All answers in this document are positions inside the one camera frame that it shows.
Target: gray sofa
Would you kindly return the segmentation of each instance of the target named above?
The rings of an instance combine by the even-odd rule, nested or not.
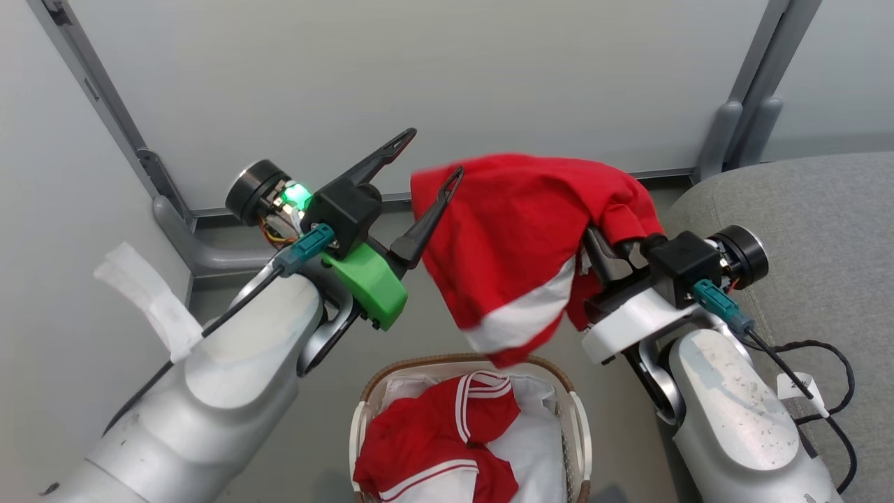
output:
[[[757,234],[770,275],[737,300],[774,345],[817,339],[840,349],[856,393],[836,418],[856,448],[859,469],[845,501],[894,501],[894,153],[802,158],[742,168],[685,193],[664,219],[668,235],[707,236],[729,224]],[[847,391],[844,367],[817,348],[784,354],[815,376],[827,408]],[[755,364],[775,388],[779,369]],[[806,402],[791,407],[812,413]],[[838,483],[848,456],[823,422],[804,427]]]

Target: teal connector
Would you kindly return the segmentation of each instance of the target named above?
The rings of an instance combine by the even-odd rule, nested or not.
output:
[[[699,305],[725,321],[736,335],[744,336],[746,330],[755,327],[755,321],[738,308],[736,301],[710,280],[703,279],[696,283],[693,295]]]
[[[329,244],[335,240],[335,231],[326,224],[320,224],[307,234],[283,249],[274,257],[274,267],[282,266],[281,276],[289,277],[294,274],[301,265],[319,255]]]

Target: brown woven rim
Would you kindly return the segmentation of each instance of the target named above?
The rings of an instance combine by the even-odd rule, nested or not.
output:
[[[360,395],[360,399],[364,402],[369,400],[369,394],[373,392],[373,388],[379,384],[385,377],[391,374],[394,371],[402,371],[403,369],[409,369],[412,367],[419,367],[422,365],[433,365],[436,363],[462,363],[462,362],[489,362],[484,356],[477,353],[456,353],[456,354],[440,354],[437,356],[427,356],[425,358],[412,358],[410,360],[401,360],[399,362],[394,362],[391,365],[388,365],[384,369],[381,369],[379,372],[373,376],[372,379],[367,383],[367,387],[363,389],[363,393]],[[559,380],[562,386],[565,388],[565,391],[569,393],[574,391],[574,386],[571,385],[571,381],[568,379],[568,376],[565,375],[565,372],[561,371],[559,367],[555,365],[555,363],[550,362],[544,358],[539,356],[530,355],[524,361],[524,363],[533,363],[538,367],[543,367],[547,369],[552,375]]]

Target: red cloth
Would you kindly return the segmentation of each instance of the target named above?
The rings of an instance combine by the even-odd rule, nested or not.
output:
[[[460,495],[471,496],[473,488],[453,487],[469,480],[455,475],[477,472],[468,503],[509,503],[519,485],[510,464],[484,444],[518,415],[509,378],[484,371],[438,383],[419,398],[395,400],[369,423],[354,482],[382,502],[463,503]]]
[[[589,224],[612,244],[662,231],[632,176],[594,161],[521,154],[413,174],[417,217],[457,166],[465,176],[423,260],[457,326],[497,367],[523,362],[549,340],[563,310],[586,327],[583,300],[599,287],[575,258]]]

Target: green led light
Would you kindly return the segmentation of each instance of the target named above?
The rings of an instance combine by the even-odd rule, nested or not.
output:
[[[308,189],[305,189],[304,185],[295,183],[294,185],[287,187],[286,190],[283,191],[282,197],[284,201],[289,202],[295,208],[304,211],[308,208],[311,195],[313,194],[311,194]]]

